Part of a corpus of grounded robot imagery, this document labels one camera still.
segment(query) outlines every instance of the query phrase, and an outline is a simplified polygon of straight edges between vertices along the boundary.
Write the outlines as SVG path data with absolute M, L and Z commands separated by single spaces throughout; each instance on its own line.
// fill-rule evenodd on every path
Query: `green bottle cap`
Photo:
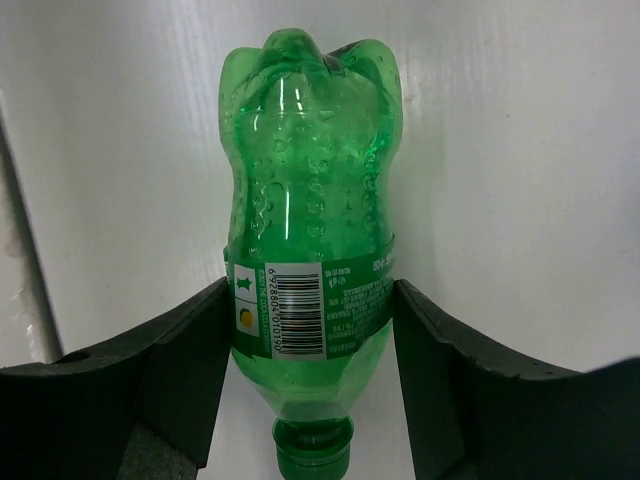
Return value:
M 349 468 L 353 422 L 342 420 L 292 426 L 277 420 L 273 438 L 285 480 L 340 480 Z

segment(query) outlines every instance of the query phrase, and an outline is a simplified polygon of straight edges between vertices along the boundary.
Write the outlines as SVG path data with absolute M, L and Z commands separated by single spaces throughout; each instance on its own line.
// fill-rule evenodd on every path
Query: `white surface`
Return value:
M 54 359 L 51 319 L 41 310 L 41 292 L 18 229 L 3 153 L 0 151 L 0 368 Z
M 552 363 L 640 352 L 637 1 L 4 0 L 0 22 L 3 106 L 67 350 L 222 275 L 222 60 L 299 26 L 325 51 L 376 37 L 396 53 L 399 275 Z M 263 478 L 272 418 L 235 372 L 212 462 Z M 392 355 L 380 372 L 354 416 L 386 435 L 360 437 L 354 464 L 387 479 L 402 457 L 393 476 L 410 478 Z

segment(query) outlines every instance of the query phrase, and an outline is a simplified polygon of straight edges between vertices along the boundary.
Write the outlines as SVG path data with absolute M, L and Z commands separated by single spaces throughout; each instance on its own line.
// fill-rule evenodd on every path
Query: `green plastic bottle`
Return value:
M 376 40 L 322 55 L 305 32 L 281 30 L 222 70 L 232 352 L 279 417 L 287 480 L 343 477 L 348 412 L 389 337 L 386 184 L 401 98 L 393 54 Z

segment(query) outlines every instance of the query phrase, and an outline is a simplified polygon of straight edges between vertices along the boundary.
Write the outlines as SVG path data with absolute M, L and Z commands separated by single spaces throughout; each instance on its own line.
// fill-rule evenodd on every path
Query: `transparent green plastic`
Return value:
M 376 40 L 322 55 L 305 32 L 291 29 L 272 34 L 262 49 L 231 52 L 219 94 L 220 137 L 235 186 L 229 263 L 323 262 L 388 245 L 386 184 L 402 133 L 401 98 L 393 54 Z M 386 345 L 391 325 L 384 320 L 356 352 L 330 360 L 276 360 L 233 349 L 240 370 L 281 420 L 274 436 L 287 479 L 342 477 L 348 412 Z M 322 447 L 333 452 L 333 463 L 295 454 L 309 450 L 309 438 L 318 447 L 318 439 L 334 437 L 348 440 L 338 448 L 342 459 Z M 344 469 L 336 460 L 346 462 Z

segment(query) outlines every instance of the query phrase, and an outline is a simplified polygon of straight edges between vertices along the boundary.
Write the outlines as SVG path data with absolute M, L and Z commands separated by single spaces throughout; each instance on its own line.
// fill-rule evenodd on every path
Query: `green star icon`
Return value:
M 251 280 L 249 280 L 248 278 L 245 278 L 245 279 L 239 278 L 236 281 L 236 285 L 238 285 L 238 288 L 246 288 L 247 291 L 251 290 L 251 284 L 252 283 L 253 282 Z

